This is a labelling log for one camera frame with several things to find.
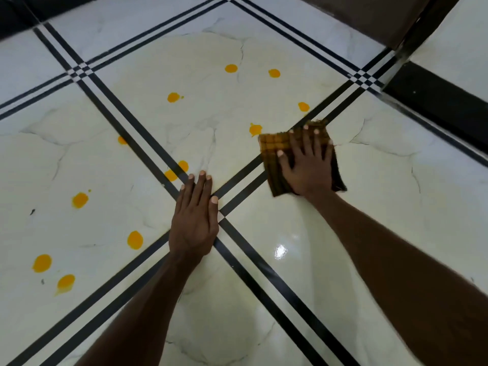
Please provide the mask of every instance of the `floor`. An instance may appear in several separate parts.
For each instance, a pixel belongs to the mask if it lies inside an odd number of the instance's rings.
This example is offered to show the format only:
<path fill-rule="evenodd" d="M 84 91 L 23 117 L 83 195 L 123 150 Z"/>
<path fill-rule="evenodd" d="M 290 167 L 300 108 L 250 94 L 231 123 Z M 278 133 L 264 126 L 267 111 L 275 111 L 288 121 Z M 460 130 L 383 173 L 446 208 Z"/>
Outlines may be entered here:
<path fill-rule="evenodd" d="M 484 101 L 488 0 L 459 0 L 439 28 L 412 55 L 414 63 Z"/>
<path fill-rule="evenodd" d="M 161 364 L 417 365 L 328 225 L 271 196 L 256 134 L 304 118 L 330 121 L 341 197 L 488 292 L 488 170 L 385 103 L 391 51 L 300 0 L 98 0 L 0 62 L 3 364 L 76 363 L 205 169 L 221 229 Z"/>

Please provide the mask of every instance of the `forearm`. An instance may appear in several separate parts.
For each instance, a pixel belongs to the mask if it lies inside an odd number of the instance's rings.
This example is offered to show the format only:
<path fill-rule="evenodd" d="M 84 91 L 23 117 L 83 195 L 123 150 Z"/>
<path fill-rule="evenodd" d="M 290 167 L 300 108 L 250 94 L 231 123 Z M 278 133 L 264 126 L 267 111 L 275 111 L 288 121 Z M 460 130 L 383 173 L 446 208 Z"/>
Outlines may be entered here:
<path fill-rule="evenodd" d="M 427 366 L 484 363 L 488 298 L 482 292 L 332 192 L 308 200 L 416 357 Z"/>
<path fill-rule="evenodd" d="M 77 366 L 158 365 L 171 315 L 196 264 L 169 253 L 157 274 L 125 306 Z"/>

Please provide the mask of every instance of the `finger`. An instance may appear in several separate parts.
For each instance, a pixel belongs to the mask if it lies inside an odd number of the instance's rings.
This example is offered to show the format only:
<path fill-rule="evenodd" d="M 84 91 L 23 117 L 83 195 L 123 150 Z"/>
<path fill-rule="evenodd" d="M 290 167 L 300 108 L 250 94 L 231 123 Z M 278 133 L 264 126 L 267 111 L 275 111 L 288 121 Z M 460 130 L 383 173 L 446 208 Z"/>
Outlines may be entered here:
<path fill-rule="evenodd" d="M 193 173 L 188 175 L 188 181 L 186 181 L 185 185 L 185 192 L 183 195 L 183 203 L 181 203 L 181 208 L 186 208 L 190 204 L 191 194 L 193 192 L 193 181 L 195 180 L 195 176 Z"/>
<path fill-rule="evenodd" d="M 208 226 L 210 234 L 215 238 L 219 233 L 219 223 L 217 222 L 217 214 L 219 213 L 219 198 L 215 195 L 211 197 L 208 203 Z"/>
<path fill-rule="evenodd" d="M 327 144 L 327 149 L 326 149 L 326 157 L 324 159 L 324 162 L 327 164 L 330 164 L 332 162 L 332 151 L 334 150 L 334 143 L 332 142 L 332 139 L 329 140 L 329 143 Z"/>
<path fill-rule="evenodd" d="M 290 145 L 291 145 L 291 150 L 293 151 L 293 155 L 295 155 L 295 158 L 299 158 L 303 156 L 302 150 L 298 146 L 297 139 L 295 138 L 295 134 L 293 133 L 293 130 L 290 130 Z"/>
<path fill-rule="evenodd" d="M 181 209 L 181 205 L 183 204 L 184 193 L 185 193 L 185 185 L 181 185 L 180 193 L 178 194 L 178 198 L 176 199 L 175 214 L 177 214 Z"/>
<path fill-rule="evenodd" d="M 290 167 L 290 162 L 288 161 L 288 157 L 286 156 L 283 150 L 278 150 L 276 154 L 278 156 L 278 161 L 280 162 L 283 176 L 284 178 L 286 178 L 286 180 L 288 180 L 288 177 L 291 174 L 291 167 Z"/>
<path fill-rule="evenodd" d="M 316 158 L 322 159 L 322 147 L 319 139 L 320 131 L 316 128 L 313 130 L 313 153 Z"/>
<path fill-rule="evenodd" d="M 191 196 L 190 205 L 197 206 L 200 201 L 200 196 L 202 196 L 202 191 L 204 190 L 205 184 L 205 171 L 200 171 L 198 175 L 197 185 L 193 188 L 193 195 Z"/>
<path fill-rule="evenodd" d="M 308 135 L 308 125 L 303 126 L 303 150 L 305 155 L 313 155 L 312 144 Z"/>
<path fill-rule="evenodd" d="M 204 190 L 202 192 L 202 197 L 198 205 L 208 205 L 210 196 L 212 195 L 212 176 L 207 175 Z"/>

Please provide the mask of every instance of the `brown checkered cloth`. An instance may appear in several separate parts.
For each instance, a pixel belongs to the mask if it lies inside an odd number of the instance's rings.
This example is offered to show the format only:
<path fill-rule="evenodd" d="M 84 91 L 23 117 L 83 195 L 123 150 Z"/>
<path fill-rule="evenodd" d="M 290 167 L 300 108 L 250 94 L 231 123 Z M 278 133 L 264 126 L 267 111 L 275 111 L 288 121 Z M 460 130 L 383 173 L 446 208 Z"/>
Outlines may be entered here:
<path fill-rule="evenodd" d="M 308 134 L 311 136 L 310 140 L 313 144 L 313 131 L 318 128 L 320 130 L 320 144 L 322 147 L 322 157 L 325 155 L 327 144 L 330 140 L 329 135 L 326 131 L 325 119 L 319 121 L 309 121 L 308 124 Z M 279 196 L 287 193 L 294 193 L 288 182 L 283 177 L 283 172 L 281 170 L 280 163 L 278 161 L 278 156 L 276 152 L 278 150 L 283 150 L 288 156 L 290 162 L 290 167 L 293 168 L 295 165 L 295 157 L 290 145 L 290 136 L 294 135 L 298 145 L 303 151 L 303 133 L 302 128 L 294 128 L 293 134 L 289 132 L 280 132 L 277 134 L 263 134 L 259 135 L 259 145 L 261 147 L 261 156 L 263 158 L 263 163 L 265 164 L 265 170 L 268 176 L 269 187 L 273 196 Z M 332 152 L 332 190 L 333 191 L 347 191 L 344 182 L 339 174 L 339 167 L 337 165 L 337 158 L 335 154 L 335 149 Z"/>

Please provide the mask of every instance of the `hand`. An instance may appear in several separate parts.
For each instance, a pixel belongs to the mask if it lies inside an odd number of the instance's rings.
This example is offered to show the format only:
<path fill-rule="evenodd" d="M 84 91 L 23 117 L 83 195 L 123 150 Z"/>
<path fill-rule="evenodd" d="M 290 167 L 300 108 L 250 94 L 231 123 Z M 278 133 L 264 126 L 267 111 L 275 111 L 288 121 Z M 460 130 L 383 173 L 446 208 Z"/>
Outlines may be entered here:
<path fill-rule="evenodd" d="M 319 141 L 319 130 L 314 131 L 313 149 L 308 135 L 308 126 L 303 127 L 303 150 L 298 146 L 295 137 L 290 136 L 291 149 L 295 155 L 295 166 L 290 167 L 288 157 L 282 150 L 277 155 L 280 161 L 283 176 L 291 188 L 298 195 L 306 198 L 313 197 L 317 191 L 331 190 L 332 176 L 330 162 L 334 145 L 332 140 L 327 145 L 325 157 L 322 158 L 322 149 Z"/>
<path fill-rule="evenodd" d="M 195 185 L 190 174 L 181 186 L 169 231 L 169 251 L 195 266 L 210 253 L 219 232 L 218 198 L 212 194 L 212 177 L 200 172 Z"/>

